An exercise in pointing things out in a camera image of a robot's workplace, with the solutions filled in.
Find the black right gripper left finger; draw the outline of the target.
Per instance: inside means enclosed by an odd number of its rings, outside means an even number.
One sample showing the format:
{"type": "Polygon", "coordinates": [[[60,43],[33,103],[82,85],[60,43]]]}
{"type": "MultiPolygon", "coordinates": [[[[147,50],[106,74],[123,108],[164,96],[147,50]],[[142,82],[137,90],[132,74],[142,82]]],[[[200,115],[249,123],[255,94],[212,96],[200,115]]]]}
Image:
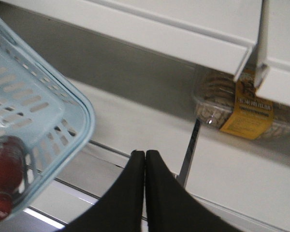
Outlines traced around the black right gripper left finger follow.
{"type": "Polygon", "coordinates": [[[107,192],[64,232],[140,232],[144,200],[145,153],[132,151],[107,192]]]}

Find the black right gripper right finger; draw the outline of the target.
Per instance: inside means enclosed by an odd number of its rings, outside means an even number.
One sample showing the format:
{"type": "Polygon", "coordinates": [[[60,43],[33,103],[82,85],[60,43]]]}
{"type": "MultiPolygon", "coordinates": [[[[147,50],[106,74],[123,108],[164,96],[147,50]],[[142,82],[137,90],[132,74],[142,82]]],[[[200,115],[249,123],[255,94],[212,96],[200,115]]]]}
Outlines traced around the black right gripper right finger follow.
{"type": "Polygon", "coordinates": [[[191,197],[156,150],[146,152],[145,198],[150,232],[239,231],[191,197]]]}

